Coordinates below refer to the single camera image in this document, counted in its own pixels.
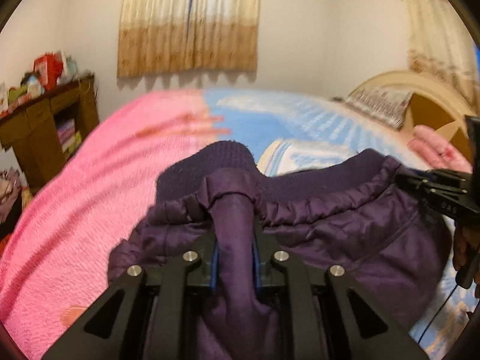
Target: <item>purple garment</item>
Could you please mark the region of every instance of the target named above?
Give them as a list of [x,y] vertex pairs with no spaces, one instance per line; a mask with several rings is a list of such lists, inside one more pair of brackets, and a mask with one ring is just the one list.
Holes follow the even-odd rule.
[[197,321],[198,359],[277,359],[278,314],[254,293],[253,221],[312,266],[341,264],[405,328],[432,300],[451,235],[443,218],[394,185],[406,169],[366,150],[344,163],[269,178],[247,148],[217,142],[162,173],[157,199],[110,255],[109,281],[132,264],[164,264],[213,221],[219,291]]

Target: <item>headboard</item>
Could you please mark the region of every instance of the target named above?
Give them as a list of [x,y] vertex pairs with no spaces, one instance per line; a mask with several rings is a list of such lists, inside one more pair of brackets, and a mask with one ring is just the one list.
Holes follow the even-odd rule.
[[350,95],[374,87],[413,91],[414,95],[401,130],[411,132],[414,126],[420,124],[429,126],[472,162],[465,115],[476,114],[466,99],[453,87],[428,73],[398,70],[382,73],[365,81]]

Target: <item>beige curtain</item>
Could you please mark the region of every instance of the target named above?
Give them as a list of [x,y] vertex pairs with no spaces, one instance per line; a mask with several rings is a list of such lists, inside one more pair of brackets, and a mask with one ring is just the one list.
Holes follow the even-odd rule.
[[255,71],[260,0],[193,0],[195,68]]
[[409,68],[451,84],[480,110],[476,48],[448,0],[406,0],[412,26]]
[[123,0],[118,77],[192,68],[253,71],[259,0]]

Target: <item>black metal bracket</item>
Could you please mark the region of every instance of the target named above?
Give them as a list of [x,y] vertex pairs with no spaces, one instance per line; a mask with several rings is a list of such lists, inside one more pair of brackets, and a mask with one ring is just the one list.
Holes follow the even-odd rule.
[[[282,359],[427,359],[343,267],[306,266],[258,219],[254,231],[254,285],[259,300],[280,305]],[[43,360],[194,359],[195,318],[214,295],[217,274],[213,231],[162,267],[131,266]]]
[[[477,230],[480,225],[480,118],[465,118],[474,154],[473,174],[448,169],[427,172],[411,169],[410,174],[396,175],[395,182],[426,207],[452,218],[462,226]],[[469,246],[467,263],[455,279],[466,290],[472,286],[473,279],[480,270],[478,251]]]

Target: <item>cable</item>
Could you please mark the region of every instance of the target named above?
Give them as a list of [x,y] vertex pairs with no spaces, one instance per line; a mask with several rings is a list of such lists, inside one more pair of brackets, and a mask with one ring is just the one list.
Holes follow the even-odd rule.
[[458,284],[455,285],[455,287],[453,288],[452,292],[450,292],[450,295],[448,295],[447,299],[445,300],[445,302],[443,302],[443,304],[441,305],[440,309],[438,309],[438,311],[436,312],[436,314],[433,316],[433,318],[431,319],[430,323],[427,325],[427,327],[425,328],[425,330],[423,331],[423,333],[421,334],[420,336],[420,339],[418,340],[418,344],[420,345],[420,342],[422,341],[424,335],[427,333],[428,329],[430,328],[431,324],[434,323],[435,321],[435,318],[438,317],[438,314],[440,314],[440,311],[443,310],[443,308],[445,307],[445,305],[447,304],[447,302],[450,300],[450,298],[452,297],[453,293],[455,292],[455,290],[458,288]]

